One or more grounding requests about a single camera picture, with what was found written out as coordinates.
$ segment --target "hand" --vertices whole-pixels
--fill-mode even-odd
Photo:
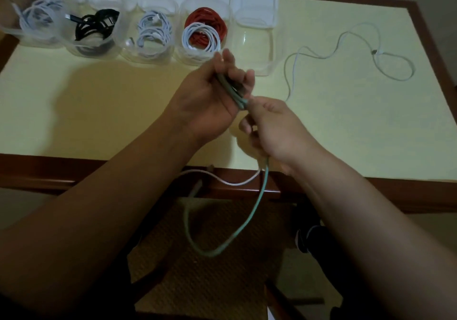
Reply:
[[[235,57],[225,49],[189,73],[173,95],[164,115],[176,118],[196,139],[198,147],[221,135],[232,124],[238,106],[215,78],[215,73],[228,75],[243,83],[248,97],[254,88],[254,71],[235,67]]]
[[[284,101],[251,97],[247,109],[249,114],[240,121],[240,130],[249,135],[254,148],[279,161],[286,173],[309,145],[317,144]]]

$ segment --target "person's right hand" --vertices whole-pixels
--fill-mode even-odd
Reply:
[[[288,167],[317,141],[284,101],[268,97],[251,97],[249,114],[239,128],[249,135],[252,146]]]

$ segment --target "person's left arm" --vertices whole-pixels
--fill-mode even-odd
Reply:
[[[113,261],[162,192],[238,109],[214,79],[248,92],[229,51],[191,72],[163,114],[93,174],[0,233],[0,293],[42,315],[69,310]]]

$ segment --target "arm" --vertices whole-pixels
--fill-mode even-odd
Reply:
[[[319,145],[284,102],[257,97],[248,110],[240,128],[307,191],[326,226],[394,316],[457,316],[453,253]]]
[[[44,315],[74,306],[199,147],[238,109],[214,74],[250,92],[254,73],[229,51],[191,72],[163,114],[77,186],[0,233],[0,293]]]

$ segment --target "black cable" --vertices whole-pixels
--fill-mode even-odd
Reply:
[[[92,34],[100,34],[105,40],[111,36],[114,26],[116,25],[119,12],[114,9],[101,9],[95,15],[88,14],[82,18],[70,16],[70,20],[77,22],[75,30],[75,40],[80,41]],[[99,57],[106,54],[114,46],[114,40],[94,46],[78,46],[78,51],[84,56]]]

